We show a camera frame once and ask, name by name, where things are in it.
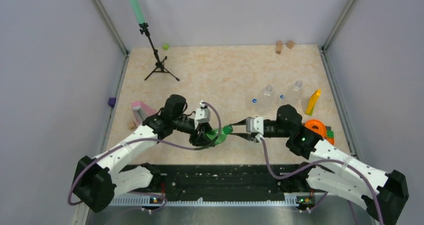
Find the green plastic bottle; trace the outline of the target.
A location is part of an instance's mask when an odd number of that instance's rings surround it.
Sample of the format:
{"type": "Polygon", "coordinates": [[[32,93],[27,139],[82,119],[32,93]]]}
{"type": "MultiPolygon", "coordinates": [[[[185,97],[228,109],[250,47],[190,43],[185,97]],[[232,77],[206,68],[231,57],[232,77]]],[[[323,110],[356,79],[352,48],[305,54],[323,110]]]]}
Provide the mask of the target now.
{"type": "Polygon", "coordinates": [[[221,128],[221,132],[219,132],[218,128],[212,129],[206,133],[206,136],[210,140],[213,140],[216,136],[218,136],[218,138],[215,140],[215,142],[212,145],[214,147],[216,145],[223,143],[226,140],[227,136],[231,134],[232,132],[233,132],[233,127],[231,125],[226,125],[221,128]]]}

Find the clear bottle blue-white cap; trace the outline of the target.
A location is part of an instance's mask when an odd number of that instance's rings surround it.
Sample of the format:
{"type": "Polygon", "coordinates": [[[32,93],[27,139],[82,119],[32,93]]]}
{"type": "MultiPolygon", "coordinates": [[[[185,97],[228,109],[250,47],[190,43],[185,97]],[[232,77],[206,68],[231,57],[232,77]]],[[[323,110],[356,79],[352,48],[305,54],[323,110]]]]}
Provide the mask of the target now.
{"type": "Polygon", "coordinates": [[[272,85],[267,85],[263,88],[256,98],[256,112],[260,115],[266,114],[272,108],[274,97],[272,85]]]}

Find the clear plastic bottle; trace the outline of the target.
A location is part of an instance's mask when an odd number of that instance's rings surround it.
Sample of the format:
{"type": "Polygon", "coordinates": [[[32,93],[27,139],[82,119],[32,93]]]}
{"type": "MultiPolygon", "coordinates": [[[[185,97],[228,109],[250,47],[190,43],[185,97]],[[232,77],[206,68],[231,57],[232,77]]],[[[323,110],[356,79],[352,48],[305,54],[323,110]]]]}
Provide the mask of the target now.
{"type": "Polygon", "coordinates": [[[298,80],[291,84],[285,93],[283,93],[283,98],[281,100],[282,105],[291,105],[293,107],[296,106],[298,101],[301,98],[303,92],[303,82],[298,80]]]}

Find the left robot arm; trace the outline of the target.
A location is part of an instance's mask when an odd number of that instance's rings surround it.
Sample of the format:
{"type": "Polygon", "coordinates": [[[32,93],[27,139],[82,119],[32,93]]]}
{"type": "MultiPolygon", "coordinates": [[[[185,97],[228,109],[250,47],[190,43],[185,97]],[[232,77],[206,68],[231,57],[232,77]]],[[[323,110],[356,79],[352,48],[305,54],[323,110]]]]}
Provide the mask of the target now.
{"type": "Polygon", "coordinates": [[[184,113],[187,107],[183,96],[172,94],[157,113],[148,116],[124,140],[94,157],[81,158],[67,196],[68,204],[85,204],[98,213],[114,198],[136,189],[156,191],[161,179],[148,168],[142,165],[131,170],[124,168],[154,145],[162,143],[177,147],[177,144],[165,140],[173,131],[189,134],[193,139],[200,135],[202,129],[211,130],[210,112],[213,111],[216,116],[219,113],[210,103],[201,101],[194,118],[184,113]]]}

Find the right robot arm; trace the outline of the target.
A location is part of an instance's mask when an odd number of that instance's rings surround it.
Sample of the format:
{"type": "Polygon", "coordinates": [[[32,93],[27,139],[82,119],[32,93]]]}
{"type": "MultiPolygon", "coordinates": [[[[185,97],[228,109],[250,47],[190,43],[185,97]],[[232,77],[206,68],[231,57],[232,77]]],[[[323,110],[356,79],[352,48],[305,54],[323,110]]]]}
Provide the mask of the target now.
{"type": "Polygon", "coordinates": [[[381,225],[397,223],[409,199],[406,176],[395,169],[377,169],[336,148],[305,127],[293,106],[280,106],[275,120],[247,117],[234,125],[246,127],[238,136],[247,141],[264,144],[266,138],[287,139],[286,147],[307,160],[293,177],[297,190],[328,192],[363,208],[381,225]]]}

